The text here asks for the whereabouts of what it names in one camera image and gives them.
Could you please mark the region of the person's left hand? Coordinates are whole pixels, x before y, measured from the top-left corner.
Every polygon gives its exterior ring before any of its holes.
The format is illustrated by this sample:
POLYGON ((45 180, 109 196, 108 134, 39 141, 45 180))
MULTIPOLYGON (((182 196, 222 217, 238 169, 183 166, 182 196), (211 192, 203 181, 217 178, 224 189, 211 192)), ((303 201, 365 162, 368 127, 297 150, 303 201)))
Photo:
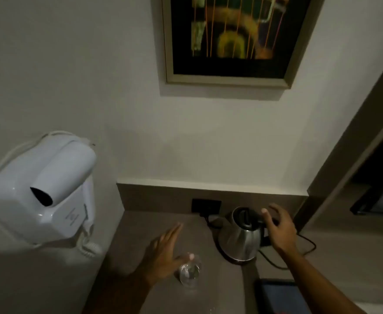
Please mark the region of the person's left hand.
POLYGON ((178 265, 178 256, 174 255, 174 247, 182 228, 183 224, 177 223, 149 244, 136 272, 150 287, 182 266, 178 265))

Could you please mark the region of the person's right hand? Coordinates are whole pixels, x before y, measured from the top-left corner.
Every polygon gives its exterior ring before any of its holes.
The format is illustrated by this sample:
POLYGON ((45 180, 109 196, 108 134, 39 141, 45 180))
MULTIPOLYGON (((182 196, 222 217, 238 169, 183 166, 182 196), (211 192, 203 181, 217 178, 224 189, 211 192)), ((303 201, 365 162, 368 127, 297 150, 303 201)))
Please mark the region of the person's right hand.
POLYGON ((279 223, 276 226, 273 222, 273 229, 267 229, 273 248, 286 260, 288 256, 297 254, 297 231, 292 218, 287 210, 281 206, 271 203, 269 209, 278 213, 279 223))

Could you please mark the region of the person's right forearm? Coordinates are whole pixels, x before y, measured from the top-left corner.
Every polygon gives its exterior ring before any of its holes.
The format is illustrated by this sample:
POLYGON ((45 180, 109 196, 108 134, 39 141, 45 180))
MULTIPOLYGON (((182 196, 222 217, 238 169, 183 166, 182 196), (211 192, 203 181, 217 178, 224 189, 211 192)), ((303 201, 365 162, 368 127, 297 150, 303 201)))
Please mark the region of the person's right forearm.
POLYGON ((312 314, 367 314, 296 249, 280 252, 312 314))

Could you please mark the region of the person's left forearm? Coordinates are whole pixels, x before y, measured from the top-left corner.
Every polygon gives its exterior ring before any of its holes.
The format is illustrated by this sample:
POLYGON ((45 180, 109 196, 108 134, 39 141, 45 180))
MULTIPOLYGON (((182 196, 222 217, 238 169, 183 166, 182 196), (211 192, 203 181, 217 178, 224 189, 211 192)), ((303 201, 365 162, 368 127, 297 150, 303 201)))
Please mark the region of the person's left forearm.
POLYGON ((155 283, 138 271, 115 273, 93 287, 81 314, 139 314, 155 283))

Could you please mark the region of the clear drinking glass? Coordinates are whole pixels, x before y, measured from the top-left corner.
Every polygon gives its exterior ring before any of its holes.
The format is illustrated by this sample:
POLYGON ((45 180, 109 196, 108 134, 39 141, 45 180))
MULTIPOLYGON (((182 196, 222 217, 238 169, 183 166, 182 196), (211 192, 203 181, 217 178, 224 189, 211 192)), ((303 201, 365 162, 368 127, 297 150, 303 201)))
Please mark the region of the clear drinking glass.
POLYGON ((178 278, 181 284, 187 288, 196 288, 201 275, 202 264, 198 254, 190 254, 192 259, 183 264, 178 270, 178 278))

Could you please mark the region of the stainless steel electric kettle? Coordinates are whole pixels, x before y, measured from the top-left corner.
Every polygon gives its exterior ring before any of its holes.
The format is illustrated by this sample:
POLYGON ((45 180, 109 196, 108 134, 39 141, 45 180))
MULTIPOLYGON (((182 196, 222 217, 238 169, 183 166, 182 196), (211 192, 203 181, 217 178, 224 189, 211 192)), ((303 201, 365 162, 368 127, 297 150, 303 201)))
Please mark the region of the stainless steel electric kettle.
POLYGON ((237 207, 218 234, 221 253, 233 264, 246 264, 257 257, 264 239, 262 217, 250 207, 237 207))

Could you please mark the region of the dark tablet device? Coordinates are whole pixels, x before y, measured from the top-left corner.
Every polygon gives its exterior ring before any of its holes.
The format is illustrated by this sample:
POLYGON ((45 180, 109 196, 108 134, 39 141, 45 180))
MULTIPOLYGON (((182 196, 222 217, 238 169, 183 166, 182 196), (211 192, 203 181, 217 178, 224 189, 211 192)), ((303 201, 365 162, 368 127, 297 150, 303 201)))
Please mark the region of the dark tablet device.
POLYGON ((258 279, 253 286, 258 314, 311 314, 292 280, 258 279))

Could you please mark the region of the framed abstract painting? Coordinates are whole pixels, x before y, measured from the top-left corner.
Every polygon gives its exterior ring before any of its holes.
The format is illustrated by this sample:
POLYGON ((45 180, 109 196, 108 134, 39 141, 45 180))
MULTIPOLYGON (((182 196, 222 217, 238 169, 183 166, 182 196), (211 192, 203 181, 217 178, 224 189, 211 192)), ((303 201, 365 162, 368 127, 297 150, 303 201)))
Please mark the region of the framed abstract painting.
POLYGON ((168 84, 290 89, 325 0, 161 0, 168 84))

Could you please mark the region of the black wall power socket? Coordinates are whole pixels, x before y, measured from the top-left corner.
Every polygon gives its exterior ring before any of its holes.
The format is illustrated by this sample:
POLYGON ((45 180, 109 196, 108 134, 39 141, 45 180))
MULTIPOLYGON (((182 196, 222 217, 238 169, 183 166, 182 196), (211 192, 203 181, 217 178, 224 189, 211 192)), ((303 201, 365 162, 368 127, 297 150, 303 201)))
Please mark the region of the black wall power socket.
POLYGON ((193 198, 191 212, 200 216, 219 215, 222 202, 220 200, 193 198))

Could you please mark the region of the dark wooden door frame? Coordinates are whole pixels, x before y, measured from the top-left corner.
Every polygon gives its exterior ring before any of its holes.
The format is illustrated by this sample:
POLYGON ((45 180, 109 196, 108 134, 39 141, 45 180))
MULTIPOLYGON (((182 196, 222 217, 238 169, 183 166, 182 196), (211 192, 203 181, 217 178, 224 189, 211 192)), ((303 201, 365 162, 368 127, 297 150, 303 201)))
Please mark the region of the dark wooden door frame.
POLYGON ((383 140, 383 73, 308 187, 294 224, 302 231, 340 194, 383 140))

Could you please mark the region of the white wall-mounted hair dryer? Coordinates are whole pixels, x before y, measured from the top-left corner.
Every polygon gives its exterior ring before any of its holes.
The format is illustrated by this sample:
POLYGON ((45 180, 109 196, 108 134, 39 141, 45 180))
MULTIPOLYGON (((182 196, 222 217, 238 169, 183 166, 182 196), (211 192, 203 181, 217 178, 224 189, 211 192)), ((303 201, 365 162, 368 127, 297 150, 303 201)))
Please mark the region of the white wall-mounted hair dryer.
POLYGON ((88 238, 95 220, 93 169, 86 138, 51 132, 0 166, 0 223, 30 244, 88 238))

